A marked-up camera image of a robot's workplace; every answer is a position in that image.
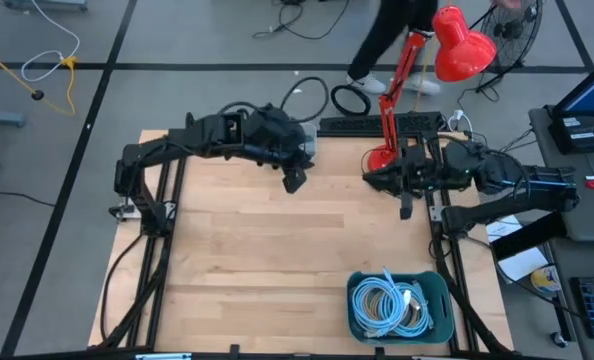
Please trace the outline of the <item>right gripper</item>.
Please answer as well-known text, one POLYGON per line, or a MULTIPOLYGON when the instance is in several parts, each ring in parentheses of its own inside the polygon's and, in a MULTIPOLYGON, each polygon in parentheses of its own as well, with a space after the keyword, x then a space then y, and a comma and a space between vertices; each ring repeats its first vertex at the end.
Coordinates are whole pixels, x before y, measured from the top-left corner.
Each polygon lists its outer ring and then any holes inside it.
POLYGON ((407 173, 402 166, 402 182, 401 166, 396 162, 366 172, 362 179, 377 191, 399 198, 399 217, 401 220, 408 220, 413 212, 413 197, 408 191, 467 188, 479 167, 478 151, 464 144, 451 142, 441 149, 438 160, 426 156, 425 168, 417 174, 407 173))

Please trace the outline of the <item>teal plastic bin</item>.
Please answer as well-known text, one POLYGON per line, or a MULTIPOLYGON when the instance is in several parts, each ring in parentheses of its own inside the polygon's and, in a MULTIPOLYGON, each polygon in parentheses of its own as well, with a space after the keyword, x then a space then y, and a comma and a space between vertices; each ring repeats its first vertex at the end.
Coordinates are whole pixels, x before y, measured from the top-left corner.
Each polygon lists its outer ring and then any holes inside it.
POLYGON ((455 325, 450 294, 436 272, 353 273, 346 285, 348 326, 375 346, 446 343, 455 325))

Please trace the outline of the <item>white paper sheet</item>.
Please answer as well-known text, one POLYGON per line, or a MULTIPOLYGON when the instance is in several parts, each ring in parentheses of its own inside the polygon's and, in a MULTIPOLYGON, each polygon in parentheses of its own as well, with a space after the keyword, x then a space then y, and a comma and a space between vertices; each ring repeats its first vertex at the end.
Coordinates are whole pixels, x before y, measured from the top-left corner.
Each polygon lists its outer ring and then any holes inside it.
MULTIPOLYGON (((507 216, 486 226, 488 241, 493 243, 521 228, 522 225, 514 215, 507 216)), ((530 275, 533 271, 546 266, 548 261, 540 250, 533 247, 504 260, 499 258, 498 263, 510 279, 518 281, 530 275)))

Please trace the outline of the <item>black mini computer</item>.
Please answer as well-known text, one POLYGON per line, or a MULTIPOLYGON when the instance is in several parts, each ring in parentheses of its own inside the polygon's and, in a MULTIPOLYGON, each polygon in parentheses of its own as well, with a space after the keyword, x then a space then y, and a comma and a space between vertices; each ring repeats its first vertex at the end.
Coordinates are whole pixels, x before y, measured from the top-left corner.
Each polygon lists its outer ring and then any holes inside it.
POLYGON ((564 154, 594 153, 594 117, 555 118, 548 130, 564 154))

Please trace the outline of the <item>white plastic bin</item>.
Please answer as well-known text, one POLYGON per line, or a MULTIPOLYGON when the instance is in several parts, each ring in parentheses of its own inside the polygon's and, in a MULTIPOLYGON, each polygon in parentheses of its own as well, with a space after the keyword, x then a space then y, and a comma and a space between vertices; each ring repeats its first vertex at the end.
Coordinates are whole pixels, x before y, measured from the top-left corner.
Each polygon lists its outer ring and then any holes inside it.
POLYGON ((304 132, 304 141, 300 148, 311 158, 314 158, 317 153, 317 127, 310 122, 300 123, 300 126, 304 132))

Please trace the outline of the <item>red desk lamp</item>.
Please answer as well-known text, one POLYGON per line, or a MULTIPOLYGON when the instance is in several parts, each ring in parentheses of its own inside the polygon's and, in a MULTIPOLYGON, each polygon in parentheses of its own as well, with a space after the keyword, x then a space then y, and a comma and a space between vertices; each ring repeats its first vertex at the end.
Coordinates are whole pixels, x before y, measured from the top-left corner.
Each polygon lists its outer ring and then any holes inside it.
MULTIPOLYGON (((496 56, 496 46, 481 32, 471 30, 462 10, 455 5, 441 7, 432 19, 433 36, 439 49, 435 57, 435 73, 443 82, 469 79, 486 69, 496 56)), ((390 89, 379 97, 380 116, 385 143, 370 153, 368 169, 380 170, 398 158, 398 128, 394 109, 417 53, 428 37, 411 31, 404 42, 390 89)))

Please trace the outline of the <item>black floor fan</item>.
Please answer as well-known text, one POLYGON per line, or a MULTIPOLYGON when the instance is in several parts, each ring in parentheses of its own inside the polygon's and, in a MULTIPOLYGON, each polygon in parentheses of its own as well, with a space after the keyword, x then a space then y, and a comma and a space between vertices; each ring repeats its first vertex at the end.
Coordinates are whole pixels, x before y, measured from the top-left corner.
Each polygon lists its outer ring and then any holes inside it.
POLYGON ((480 32, 493 41, 496 57, 487 72, 494 77, 480 83, 476 92, 492 87, 506 74, 524 66, 524 59, 536 39, 543 17, 544 0, 521 0, 519 8, 491 5, 476 22, 480 32))

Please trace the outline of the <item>grey office desk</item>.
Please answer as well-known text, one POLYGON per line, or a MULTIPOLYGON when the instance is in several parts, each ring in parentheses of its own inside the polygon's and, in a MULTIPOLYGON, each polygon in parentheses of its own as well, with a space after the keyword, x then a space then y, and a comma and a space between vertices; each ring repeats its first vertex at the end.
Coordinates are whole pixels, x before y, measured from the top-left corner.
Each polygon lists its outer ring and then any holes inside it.
POLYGON ((585 186, 586 177, 594 174, 594 153, 561 154, 549 131, 552 118, 547 109, 532 109, 528 117, 544 163, 552 167, 571 165, 576 168, 579 205, 568 213, 546 215, 527 227, 555 226, 545 234, 550 237, 547 245, 562 281, 563 302, 568 309, 581 313, 581 294, 575 288, 575 281, 594 278, 594 190, 585 186))

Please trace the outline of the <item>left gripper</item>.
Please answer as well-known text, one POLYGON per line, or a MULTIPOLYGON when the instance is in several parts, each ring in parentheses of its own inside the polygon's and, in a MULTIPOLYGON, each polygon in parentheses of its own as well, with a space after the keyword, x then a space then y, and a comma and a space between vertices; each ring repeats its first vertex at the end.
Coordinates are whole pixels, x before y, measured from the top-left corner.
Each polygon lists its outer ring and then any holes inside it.
POLYGON ((268 103, 248 115, 242 128, 247 144, 287 154, 298 165, 282 168, 285 191, 295 193, 307 180, 305 167, 314 166, 312 156, 300 148, 304 141, 300 124, 292 121, 282 109, 268 103))

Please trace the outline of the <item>round blue yellow disc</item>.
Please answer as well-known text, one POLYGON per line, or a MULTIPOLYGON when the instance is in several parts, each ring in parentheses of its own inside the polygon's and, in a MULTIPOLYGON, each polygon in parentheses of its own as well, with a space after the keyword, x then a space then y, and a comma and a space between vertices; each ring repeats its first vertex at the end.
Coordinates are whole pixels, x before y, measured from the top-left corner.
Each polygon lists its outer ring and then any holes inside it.
POLYGON ((555 265, 548 265, 534 270, 530 282, 535 289, 543 293, 556 293, 562 289, 555 265))

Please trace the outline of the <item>black aluminium table frame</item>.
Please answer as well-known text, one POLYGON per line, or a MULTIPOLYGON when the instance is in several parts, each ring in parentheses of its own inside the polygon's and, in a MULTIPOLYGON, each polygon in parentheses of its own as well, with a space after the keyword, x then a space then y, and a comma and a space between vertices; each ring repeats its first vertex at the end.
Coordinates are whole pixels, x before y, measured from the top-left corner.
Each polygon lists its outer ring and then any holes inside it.
POLYGON ((346 288, 356 272, 435 267, 423 201, 410 219, 362 179, 376 138, 323 138, 307 182, 287 193, 282 173, 242 159, 192 157, 147 169, 156 198, 177 206, 166 238, 121 224, 112 278, 90 341, 105 345, 133 303, 121 339, 159 352, 371 355, 349 329, 346 288))

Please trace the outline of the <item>person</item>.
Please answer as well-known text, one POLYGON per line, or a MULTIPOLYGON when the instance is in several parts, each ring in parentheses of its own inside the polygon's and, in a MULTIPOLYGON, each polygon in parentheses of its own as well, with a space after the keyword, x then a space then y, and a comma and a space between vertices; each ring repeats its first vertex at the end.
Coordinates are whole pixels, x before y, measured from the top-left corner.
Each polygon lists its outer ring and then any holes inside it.
POLYGON ((371 73, 377 60, 405 28, 431 35, 438 9, 438 0, 380 0, 375 20, 348 67, 346 83, 368 94, 384 93, 386 85, 371 73))

